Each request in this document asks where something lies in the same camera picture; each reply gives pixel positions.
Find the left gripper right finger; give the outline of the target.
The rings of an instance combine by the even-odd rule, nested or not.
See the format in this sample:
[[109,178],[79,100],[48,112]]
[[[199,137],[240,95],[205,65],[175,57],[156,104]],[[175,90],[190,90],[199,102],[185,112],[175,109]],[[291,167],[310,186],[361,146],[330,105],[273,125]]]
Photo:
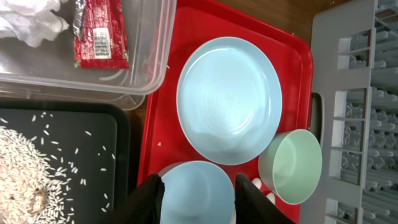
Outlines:
[[235,180],[236,224],[295,224],[244,174]]

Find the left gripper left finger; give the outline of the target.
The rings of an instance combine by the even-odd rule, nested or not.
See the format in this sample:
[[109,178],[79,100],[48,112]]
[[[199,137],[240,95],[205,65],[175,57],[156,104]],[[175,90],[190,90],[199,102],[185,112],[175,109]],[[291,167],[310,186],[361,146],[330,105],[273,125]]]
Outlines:
[[151,174],[107,215],[107,224],[159,224],[164,192],[161,177]]

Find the light blue small bowl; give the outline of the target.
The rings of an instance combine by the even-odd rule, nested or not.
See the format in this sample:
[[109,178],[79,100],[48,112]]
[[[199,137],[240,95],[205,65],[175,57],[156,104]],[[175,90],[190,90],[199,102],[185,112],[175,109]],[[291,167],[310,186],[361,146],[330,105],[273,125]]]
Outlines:
[[159,172],[165,185],[160,224],[230,224],[234,187],[226,172],[207,161],[178,162]]

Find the red sauce packet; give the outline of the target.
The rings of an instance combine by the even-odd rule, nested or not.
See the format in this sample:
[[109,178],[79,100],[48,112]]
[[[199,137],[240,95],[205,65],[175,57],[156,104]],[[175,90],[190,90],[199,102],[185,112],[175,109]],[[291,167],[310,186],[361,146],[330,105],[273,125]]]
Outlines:
[[76,67],[129,68],[121,0],[76,0],[72,26]]

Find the white napkin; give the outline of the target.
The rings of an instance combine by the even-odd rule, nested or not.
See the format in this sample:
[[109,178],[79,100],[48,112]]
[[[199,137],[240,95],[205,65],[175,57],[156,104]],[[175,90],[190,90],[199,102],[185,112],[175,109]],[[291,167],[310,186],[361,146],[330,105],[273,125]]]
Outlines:
[[17,38],[30,47],[53,41],[67,30],[65,19],[54,13],[67,0],[1,0],[1,38]]

